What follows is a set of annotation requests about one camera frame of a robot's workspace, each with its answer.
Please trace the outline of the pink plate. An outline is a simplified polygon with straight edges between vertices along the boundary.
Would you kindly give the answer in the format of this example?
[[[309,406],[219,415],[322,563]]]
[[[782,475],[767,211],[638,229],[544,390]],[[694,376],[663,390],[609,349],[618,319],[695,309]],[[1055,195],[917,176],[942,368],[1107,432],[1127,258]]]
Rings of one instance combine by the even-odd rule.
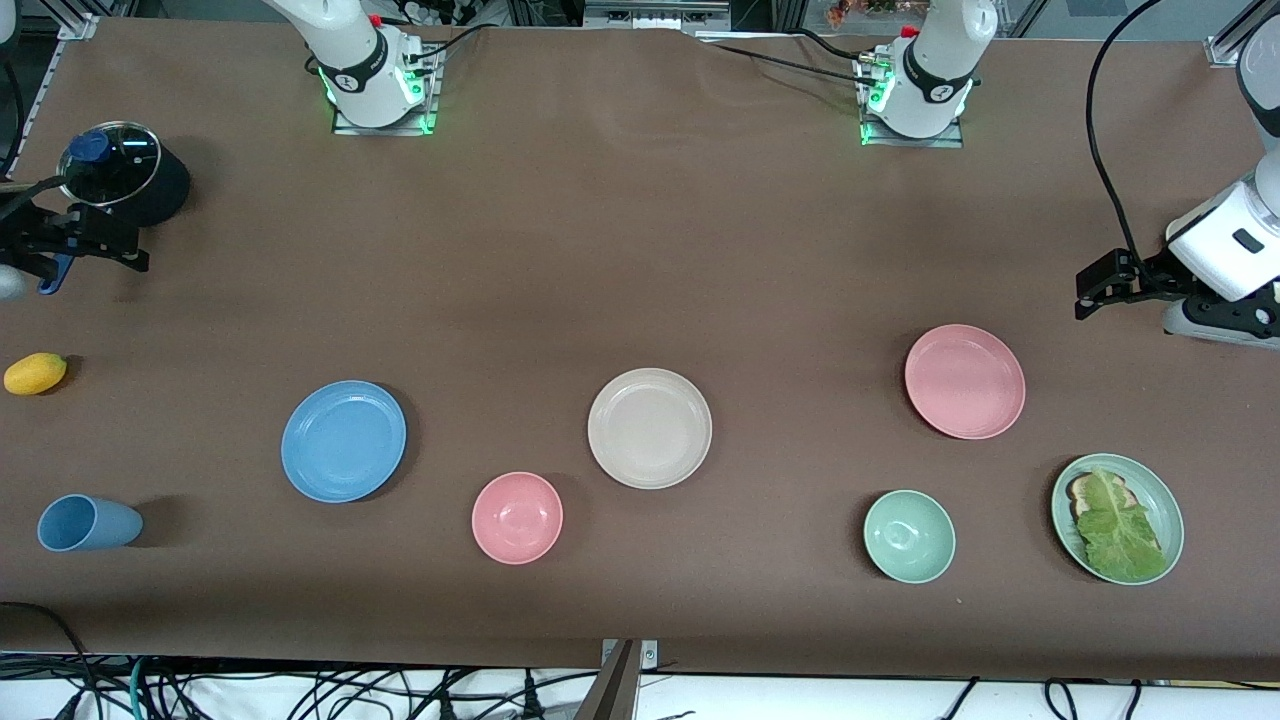
[[[1027,401],[1025,375],[1011,348],[974,325],[938,325],[920,334],[905,357],[902,380],[920,419],[955,439],[1002,434]]]

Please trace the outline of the blue plate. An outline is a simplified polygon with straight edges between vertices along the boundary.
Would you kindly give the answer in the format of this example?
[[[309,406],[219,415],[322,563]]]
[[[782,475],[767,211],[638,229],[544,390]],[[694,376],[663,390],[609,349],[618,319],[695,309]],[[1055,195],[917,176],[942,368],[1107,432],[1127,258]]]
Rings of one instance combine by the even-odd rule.
[[[349,503],[378,492],[398,470],[408,427],[398,401],[366,380],[314,391],[291,414],[280,460],[288,482],[320,503]]]

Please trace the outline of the black pot with glass lid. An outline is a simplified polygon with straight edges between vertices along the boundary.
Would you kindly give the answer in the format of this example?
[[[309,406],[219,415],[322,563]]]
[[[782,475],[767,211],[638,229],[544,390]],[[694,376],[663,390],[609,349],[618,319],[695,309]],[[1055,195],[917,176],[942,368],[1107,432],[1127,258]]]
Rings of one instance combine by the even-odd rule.
[[[106,206],[138,193],[155,176],[163,145],[134,122],[111,120],[74,136],[64,147],[56,173],[68,197]]]

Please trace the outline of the yellow mango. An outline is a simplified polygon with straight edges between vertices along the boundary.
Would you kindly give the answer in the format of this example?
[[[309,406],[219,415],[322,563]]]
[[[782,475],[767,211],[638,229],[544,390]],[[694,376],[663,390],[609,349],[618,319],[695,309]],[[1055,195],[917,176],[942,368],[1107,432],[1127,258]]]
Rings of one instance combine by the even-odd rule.
[[[4,389],[14,396],[35,396],[55,388],[67,375],[68,361],[56,354],[31,354],[3,374]]]

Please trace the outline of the toast slice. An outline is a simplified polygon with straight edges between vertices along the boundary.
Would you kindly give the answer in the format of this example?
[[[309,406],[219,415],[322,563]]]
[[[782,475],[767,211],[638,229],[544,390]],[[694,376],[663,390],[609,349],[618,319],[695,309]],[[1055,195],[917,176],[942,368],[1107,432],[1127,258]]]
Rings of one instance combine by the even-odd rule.
[[[1071,516],[1080,520],[1092,510],[1115,514],[1139,505],[1126,480],[1114,471],[1094,470],[1076,477],[1066,489]]]

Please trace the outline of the green plate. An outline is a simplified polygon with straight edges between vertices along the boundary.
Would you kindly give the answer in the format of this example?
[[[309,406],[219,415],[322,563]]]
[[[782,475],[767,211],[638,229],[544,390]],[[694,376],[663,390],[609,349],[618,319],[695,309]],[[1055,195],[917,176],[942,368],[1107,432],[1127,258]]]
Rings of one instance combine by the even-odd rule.
[[[1068,484],[1076,477],[1094,470],[1114,471],[1125,478],[1139,502],[1147,507],[1148,519],[1167,560],[1167,569],[1156,579],[1142,584],[1117,583],[1101,577],[1087,566],[1084,544],[1076,533],[1066,489]],[[1142,462],[1117,454],[1089,454],[1070,461],[1059,473],[1059,478],[1050,491],[1050,521],[1060,543],[1076,564],[1089,574],[1119,585],[1148,585],[1165,578],[1178,565],[1185,546],[1181,510],[1170,488]]]

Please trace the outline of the green lettuce leaf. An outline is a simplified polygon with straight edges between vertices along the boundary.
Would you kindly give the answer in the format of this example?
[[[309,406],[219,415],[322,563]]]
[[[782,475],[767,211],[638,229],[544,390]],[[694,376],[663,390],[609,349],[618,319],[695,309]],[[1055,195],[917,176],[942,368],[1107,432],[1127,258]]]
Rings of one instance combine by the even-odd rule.
[[[1169,568],[1147,507],[1140,502],[1115,514],[1092,510],[1075,524],[1087,566],[1111,582],[1142,584]]]

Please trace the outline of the blue cup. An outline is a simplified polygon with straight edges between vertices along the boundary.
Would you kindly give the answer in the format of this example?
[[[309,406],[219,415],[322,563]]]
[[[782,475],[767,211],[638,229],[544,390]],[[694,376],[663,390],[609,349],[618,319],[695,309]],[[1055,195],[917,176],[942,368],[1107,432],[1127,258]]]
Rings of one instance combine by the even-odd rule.
[[[36,536],[44,548],[56,553],[113,550],[136,541],[143,524],[142,516],[124,503],[67,495],[44,510]]]

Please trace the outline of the small green bowl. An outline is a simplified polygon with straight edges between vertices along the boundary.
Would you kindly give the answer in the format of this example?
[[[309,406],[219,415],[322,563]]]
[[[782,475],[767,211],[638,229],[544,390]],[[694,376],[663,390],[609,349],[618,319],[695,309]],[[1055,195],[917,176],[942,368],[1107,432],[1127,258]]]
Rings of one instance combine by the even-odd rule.
[[[951,566],[957,537],[945,507],[915,489],[883,493],[867,510],[863,544],[868,557],[887,578],[905,584],[925,584]]]

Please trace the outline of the orange flowers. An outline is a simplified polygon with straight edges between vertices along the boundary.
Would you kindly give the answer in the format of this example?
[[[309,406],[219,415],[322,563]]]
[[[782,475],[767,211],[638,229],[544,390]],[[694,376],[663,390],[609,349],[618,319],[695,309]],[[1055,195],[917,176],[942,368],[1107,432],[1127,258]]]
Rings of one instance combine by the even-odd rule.
[[[911,0],[831,0],[824,18],[829,28],[838,29],[850,18],[855,20],[879,20],[910,8]]]

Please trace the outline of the white power strip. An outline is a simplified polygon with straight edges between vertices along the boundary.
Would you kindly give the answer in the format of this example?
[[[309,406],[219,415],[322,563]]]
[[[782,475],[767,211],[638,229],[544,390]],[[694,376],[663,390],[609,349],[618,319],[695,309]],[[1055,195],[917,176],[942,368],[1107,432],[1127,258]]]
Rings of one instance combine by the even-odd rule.
[[[389,0],[412,26],[470,26],[485,0]]]

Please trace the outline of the brown table cloth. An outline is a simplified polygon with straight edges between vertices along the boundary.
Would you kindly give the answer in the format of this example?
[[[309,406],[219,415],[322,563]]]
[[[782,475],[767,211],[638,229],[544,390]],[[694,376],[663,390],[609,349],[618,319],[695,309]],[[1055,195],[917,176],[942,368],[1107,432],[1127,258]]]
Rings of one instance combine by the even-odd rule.
[[[284,23],[109,19],[70,44],[18,173],[136,120],[192,176],[147,273],[79,260],[0,304],[0,647],[586,667],[655,639],[676,671],[1280,679],[1280,354],[1167,336],[1158,304],[1073,315],[1120,242],[1087,150],[1085,41],[989,46],[961,149],[864,146],[833,79],[673,31],[485,29],[448,60],[429,137],[332,133]],[[908,351],[982,328],[1027,380],[1018,421],[945,436]],[[714,433],[667,489],[588,445],[600,388],[684,375]],[[294,409],[387,389],[408,438],[374,495],[285,478]],[[1117,454],[1170,488],[1178,565],[1119,585],[1050,521],[1059,473]],[[511,566],[471,511],[549,480],[554,547]],[[950,515],[938,579],[895,582],[863,521],[915,489]],[[67,495],[141,536],[56,553]]]

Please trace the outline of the beige plate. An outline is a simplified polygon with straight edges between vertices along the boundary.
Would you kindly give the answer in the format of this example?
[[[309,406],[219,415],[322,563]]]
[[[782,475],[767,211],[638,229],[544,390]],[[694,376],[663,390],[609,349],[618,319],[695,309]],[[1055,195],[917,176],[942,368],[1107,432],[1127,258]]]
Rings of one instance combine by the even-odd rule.
[[[710,451],[710,407],[684,375],[660,368],[625,372],[593,400],[588,445],[598,466],[635,489],[667,489],[690,478]]]

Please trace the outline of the small pink bowl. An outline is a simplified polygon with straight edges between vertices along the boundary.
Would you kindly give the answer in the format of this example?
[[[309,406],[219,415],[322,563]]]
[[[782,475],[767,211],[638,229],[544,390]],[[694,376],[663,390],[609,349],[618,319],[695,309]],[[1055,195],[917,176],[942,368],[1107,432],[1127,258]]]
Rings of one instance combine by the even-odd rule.
[[[511,471],[489,480],[475,498],[471,529],[490,560],[518,566],[545,556],[561,537],[564,510],[545,478]]]

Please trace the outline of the grey equipment box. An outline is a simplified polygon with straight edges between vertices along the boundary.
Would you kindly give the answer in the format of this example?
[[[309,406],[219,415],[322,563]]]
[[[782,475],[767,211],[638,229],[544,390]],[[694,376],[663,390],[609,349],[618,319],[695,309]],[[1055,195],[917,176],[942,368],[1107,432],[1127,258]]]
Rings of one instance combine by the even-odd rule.
[[[677,29],[730,32],[730,0],[582,0],[589,29]]]

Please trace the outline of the aluminium frame rail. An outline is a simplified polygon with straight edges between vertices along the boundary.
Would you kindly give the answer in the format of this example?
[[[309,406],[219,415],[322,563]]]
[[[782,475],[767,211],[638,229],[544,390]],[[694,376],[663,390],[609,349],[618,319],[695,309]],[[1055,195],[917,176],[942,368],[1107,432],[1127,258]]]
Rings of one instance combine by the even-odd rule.
[[[13,138],[18,152],[26,149],[67,45],[92,36],[101,8],[96,0],[17,0],[18,35],[3,53],[13,73],[0,63],[0,151]]]
[[[1249,0],[1215,36],[1204,41],[1210,64],[1234,67],[1248,38],[1276,14],[1280,14],[1280,0]]]

